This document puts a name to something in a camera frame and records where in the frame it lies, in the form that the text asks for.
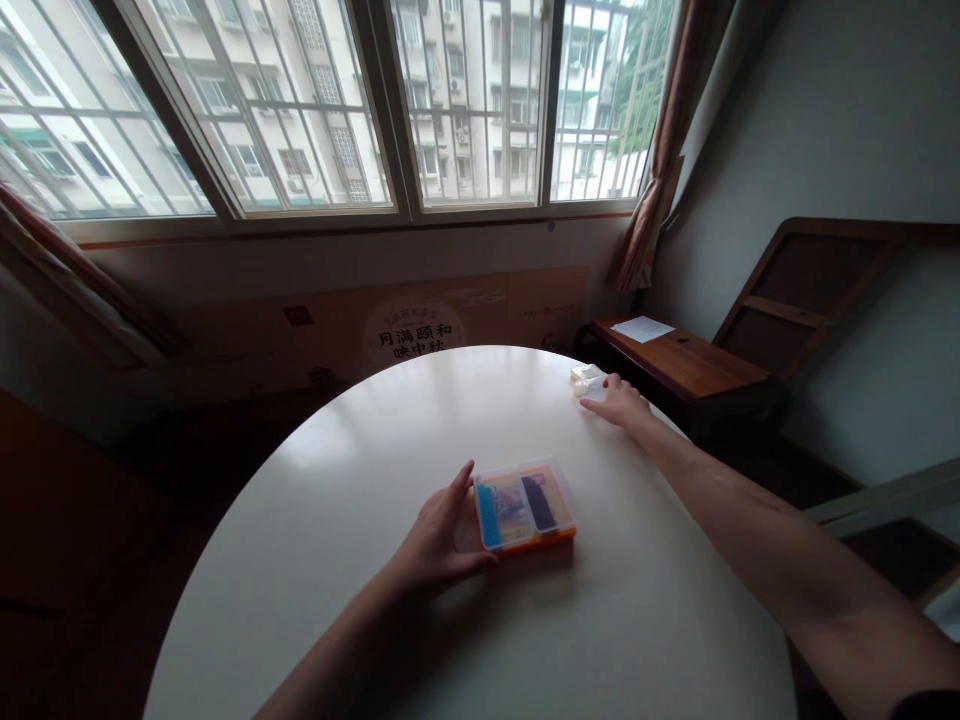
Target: white oval table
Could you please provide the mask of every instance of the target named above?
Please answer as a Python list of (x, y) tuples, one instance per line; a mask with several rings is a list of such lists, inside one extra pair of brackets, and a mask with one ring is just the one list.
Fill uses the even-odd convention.
[(576, 364), (519, 347), (448, 350), (314, 414), (204, 550), (145, 717), (251, 717), (467, 459), (482, 471), (545, 455), (580, 513), (572, 554), (502, 563), (441, 598), (452, 607), (457, 593), (481, 593), (482, 611), (391, 714), (795, 717), (780, 629), (644, 452), (579, 407)]

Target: tree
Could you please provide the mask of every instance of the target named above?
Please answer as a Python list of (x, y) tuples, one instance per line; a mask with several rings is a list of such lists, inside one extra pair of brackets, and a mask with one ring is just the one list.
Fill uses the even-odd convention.
[[(644, 14), (630, 20), (620, 60), (617, 93), (612, 102), (610, 122), (618, 133), (611, 138), (611, 153), (622, 156), (623, 153), (645, 150), (650, 144), (663, 94), (666, 63), (663, 56), (670, 44), (671, 19), (676, 4), (677, 0), (647, 0)], [(641, 50), (643, 58), (638, 63)], [(616, 77), (616, 58), (608, 59), (607, 63), (607, 77)]]

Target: brown curtain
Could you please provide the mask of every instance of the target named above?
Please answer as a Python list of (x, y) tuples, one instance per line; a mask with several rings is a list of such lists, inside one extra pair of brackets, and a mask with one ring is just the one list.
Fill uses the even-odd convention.
[(683, 0), (675, 44), (673, 70), (666, 100), (660, 108), (650, 144), (653, 153), (650, 183), (633, 213), (610, 271), (610, 282), (620, 290), (650, 286), (660, 224), (667, 208), (666, 186), (693, 116), (697, 80), (708, 52), (710, 24), (716, 10), (712, 0)]
[(160, 364), (179, 348), (162, 321), (3, 183), (0, 265), (112, 368)]

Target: wooden floor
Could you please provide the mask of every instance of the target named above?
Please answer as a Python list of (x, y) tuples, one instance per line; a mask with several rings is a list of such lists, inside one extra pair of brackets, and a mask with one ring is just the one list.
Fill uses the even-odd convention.
[[(228, 403), (168, 417), (118, 449), (121, 462), (148, 477), (177, 507), (102, 621), (63, 665), (44, 695), (42, 717), (139, 720), (153, 667), (191, 571), (247, 480), (313, 411), (343, 388)], [(721, 428), (708, 451), (799, 508), (855, 489), (777, 436)], [(912, 522), (853, 538), (850, 546), (910, 597), (957, 562), (955, 548)], [(798, 668), (801, 718), (840, 717), (812, 676)]]

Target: wooden table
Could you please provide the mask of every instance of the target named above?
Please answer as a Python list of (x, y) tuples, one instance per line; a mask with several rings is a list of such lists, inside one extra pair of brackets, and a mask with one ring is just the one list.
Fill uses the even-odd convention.
[(585, 356), (588, 335), (601, 340), (629, 361), (634, 384), (651, 402), (685, 420), (690, 439), (696, 443), (723, 418), (756, 413), (768, 417), (782, 408), (787, 391), (769, 372), (708, 343), (686, 330), (671, 330), (655, 340), (638, 343), (613, 326), (638, 317), (594, 320), (584, 325), (574, 341), (574, 354)]
[(251, 717), (466, 459), (484, 471), (545, 455), (579, 510), (572, 547), (504, 561), (439, 598), (365, 700), (410, 718), (795, 717), (782, 631), (646, 453), (579, 406), (577, 364), (447, 350), (319, 410), (204, 549), (146, 720)]

